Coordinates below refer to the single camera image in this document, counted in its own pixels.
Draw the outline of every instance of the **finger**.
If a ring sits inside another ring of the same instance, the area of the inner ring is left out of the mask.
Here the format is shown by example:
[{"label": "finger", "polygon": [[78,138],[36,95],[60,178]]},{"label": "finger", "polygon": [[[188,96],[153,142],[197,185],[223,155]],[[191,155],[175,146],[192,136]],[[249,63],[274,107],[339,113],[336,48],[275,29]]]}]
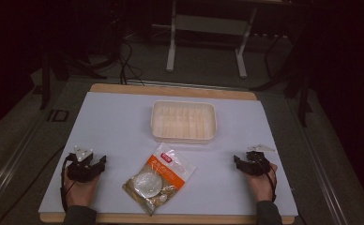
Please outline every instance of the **finger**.
[{"label": "finger", "polygon": [[276,170],[278,169],[278,166],[277,166],[277,165],[275,165],[275,164],[273,164],[273,163],[269,163],[269,165],[270,165],[270,167],[272,168],[272,170],[273,170],[274,172],[276,172]]}]

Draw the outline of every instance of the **black cloth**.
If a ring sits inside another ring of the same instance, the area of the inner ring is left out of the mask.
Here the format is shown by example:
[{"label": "black cloth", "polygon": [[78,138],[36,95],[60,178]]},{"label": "black cloth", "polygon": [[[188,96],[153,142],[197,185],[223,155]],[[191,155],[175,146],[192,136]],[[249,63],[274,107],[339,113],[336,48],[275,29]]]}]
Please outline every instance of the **black cloth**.
[{"label": "black cloth", "polygon": [[[97,218],[97,211],[85,206],[71,206],[66,213],[64,225],[94,225]],[[257,203],[257,224],[258,225],[279,225],[281,215],[278,207],[271,201]]]},{"label": "black cloth", "polygon": [[279,225],[281,215],[276,204],[271,201],[261,201],[257,203],[257,224],[258,225]]},{"label": "black cloth", "polygon": [[63,224],[94,225],[96,219],[97,211],[85,206],[72,205],[68,208]]}]

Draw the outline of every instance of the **metal stand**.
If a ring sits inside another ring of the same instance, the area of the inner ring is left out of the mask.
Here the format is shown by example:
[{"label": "metal stand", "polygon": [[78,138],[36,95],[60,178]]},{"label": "metal stand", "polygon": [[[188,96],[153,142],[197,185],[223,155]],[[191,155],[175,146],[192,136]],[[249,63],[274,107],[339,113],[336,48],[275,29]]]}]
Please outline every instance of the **metal stand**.
[{"label": "metal stand", "polygon": [[243,52],[246,48],[247,40],[250,36],[250,30],[256,15],[257,8],[251,11],[250,19],[246,21],[225,20],[217,18],[204,18],[198,16],[178,15],[176,14],[176,0],[173,1],[173,15],[171,19],[171,41],[170,50],[168,51],[167,72],[174,71],[175,61],[175,32],[176,29],[219,33],[228,35],[242,36],[239,48],[235,49],[235,58],[237,61],[240,78],[247,78],[246,67],[244,65]]}]

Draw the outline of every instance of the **plastic bag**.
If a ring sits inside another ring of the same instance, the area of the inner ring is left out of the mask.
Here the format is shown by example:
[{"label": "plastic bag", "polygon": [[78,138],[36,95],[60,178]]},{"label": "plastic bag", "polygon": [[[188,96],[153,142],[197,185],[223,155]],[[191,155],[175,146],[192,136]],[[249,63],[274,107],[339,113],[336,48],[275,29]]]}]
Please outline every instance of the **plastic bag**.
[{"label": "plastic bag", "polygon": [[174,149],[162,143],[123,189],[152,216],[184,186],[195,169]]}]

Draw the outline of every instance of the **packaging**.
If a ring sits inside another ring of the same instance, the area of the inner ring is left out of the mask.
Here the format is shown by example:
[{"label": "packaging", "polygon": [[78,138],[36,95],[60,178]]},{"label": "packaging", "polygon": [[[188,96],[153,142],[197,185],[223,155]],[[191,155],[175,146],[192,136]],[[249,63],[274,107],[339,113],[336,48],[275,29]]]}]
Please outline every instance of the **packaging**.
[{"label": "packaging", "polygon": [[161,143],[140,172],[123,189],[144,211],[152,216],[179,191],[196,167],[166,143]]},{"label": "packaging", "polygon": [[152,133],[159,143],[207,144],[217,132],[214,106],[187,101],[156,101]]}]

